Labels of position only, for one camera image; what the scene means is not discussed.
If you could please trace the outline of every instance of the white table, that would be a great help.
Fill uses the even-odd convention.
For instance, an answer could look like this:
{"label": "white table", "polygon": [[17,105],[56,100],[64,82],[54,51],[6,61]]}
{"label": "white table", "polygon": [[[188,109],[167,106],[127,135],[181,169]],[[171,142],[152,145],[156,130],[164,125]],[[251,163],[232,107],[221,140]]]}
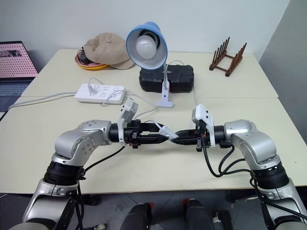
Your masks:
{"label": "white table", "polygon": [[[18,101],[33,99],[22,97]],[[149,105],[139,99],[138,112]],[[154,119],[174,131],[189,128],[193,96],[174,97],[173,109],[160,108],[158,112],[141,116]],[[237,119],[253,121],[276,144],[287,174],[297,186],[307,185],[302,176],[306,169],[307,147],[297,129],[276,98],[199,98],[212,112],[215,124]],[[45,103],[17,107],[10,110],[0,122],[0,192],[33,193],[38,180],[44,176],[54,152],[56,138],[90,119],[116,122],[119,105],[100,107],[79,103],[65,97]],[[119,149],[118,143],[96,149],[86,166]],[[215,171],[227,149],[208,149]],[[229,161],[241,158],[237,150]],[[242,162],[235,168],[247,168]],[[117,156],[95,166],[81,182],[84,193],[120,193],[189,189],[250,188],[248,173],[213,177],[201,152],[195,146],[180,146],[169,141],[158,145],[142,145],[139,149],[126,147]]]}
{"label": "white table", "polygon": [[[107,67],[98,71],[89,71],[80,68],[75,63],[76,53],[77,50],[59,50],[22,96],[47,96],[56,92],[77,91],[82,83],[89,81],[90,77],[96,77],[104,84],[123,85],[145,98],[151,98],[153,94],[156,94],[141,89],[139,84],[140,67],[135,65],[127,70]],[[212,58],[213,54],[209,53],[169,53],[167,63],[172,60],[181,60],[184,64],[194,68],[194,85],[197,97],[278,97],[254,55],[245,54],[230,77],[225,77],[225,72],[219,69],[209,70]],[[227,67],[230,65],[230,61],[231,59],[224,58],[220,66]],[[176,97],[185,97],[187,94],[189,93],[175,95]]]}

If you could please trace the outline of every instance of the laptop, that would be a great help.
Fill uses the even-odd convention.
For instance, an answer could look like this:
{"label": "laptop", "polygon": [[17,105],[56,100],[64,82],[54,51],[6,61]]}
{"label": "laptop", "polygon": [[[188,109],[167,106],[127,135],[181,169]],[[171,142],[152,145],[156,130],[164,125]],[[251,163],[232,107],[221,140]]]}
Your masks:
{"label": "laptop", "polygon": [[0,42],[0,112],[8,111],[37,74],[21,41]]}

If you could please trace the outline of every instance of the black tool box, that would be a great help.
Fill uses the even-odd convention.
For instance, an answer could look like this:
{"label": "black tool box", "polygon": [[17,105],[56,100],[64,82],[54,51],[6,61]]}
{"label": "black tool box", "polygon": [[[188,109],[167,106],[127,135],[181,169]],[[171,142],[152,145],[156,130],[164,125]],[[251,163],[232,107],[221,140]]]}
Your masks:
{"label": "black tool box", "polygon": [[[164,79],[163,66],[159,69],[141,69],[140,85],[147,92],[161,92]],[[170,92],[191,92],[194,85],[194,72],[192,66],[169,65],[167,67],[167,80]]]}

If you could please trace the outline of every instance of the floor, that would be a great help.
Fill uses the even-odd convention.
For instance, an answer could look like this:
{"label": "floor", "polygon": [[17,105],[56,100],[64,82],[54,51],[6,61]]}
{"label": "floor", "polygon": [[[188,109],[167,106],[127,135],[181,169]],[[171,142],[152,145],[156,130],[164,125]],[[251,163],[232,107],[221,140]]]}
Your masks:
{"label": "floor", "polygon": [[[231,204],[225,200],[228,191],[176,191],[148,192],[130,194],[100,195],[98,206],[85,206],[84,227],[106,223],[107,230],[119,230],[130,209],[138,204],[153,202],[153,223],[151,230],[184,230],[182,202],[187,198],[196,198],[202,202],[209,213],[215,210],[229,210],[234,230],[266,230],[258,199],[239,200]],[[0,194],[0,229],[8,230],[21,222],[23,212],[30,196]],[[74,215],[69,230],[74,230],[77,218]],[[216,230],[222,230],[222,224],[214,224]]]}

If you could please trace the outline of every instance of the power strip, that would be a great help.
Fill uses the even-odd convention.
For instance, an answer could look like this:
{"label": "power strip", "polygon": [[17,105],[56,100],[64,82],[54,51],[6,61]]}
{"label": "power strip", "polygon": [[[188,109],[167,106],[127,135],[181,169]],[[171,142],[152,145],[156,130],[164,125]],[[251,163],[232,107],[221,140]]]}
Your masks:
{"label": "power strip", "polygon": [[122,104],[126,92],[125,87],[118,85],[101,85],[101,84],[91,84],[92,88],[97,91],[96,94],[91,94],[88,89],[88,84],[82,84],[75,94],[75,98],[79,102],[88,103],[103,103],[113,94],[106,104]]}

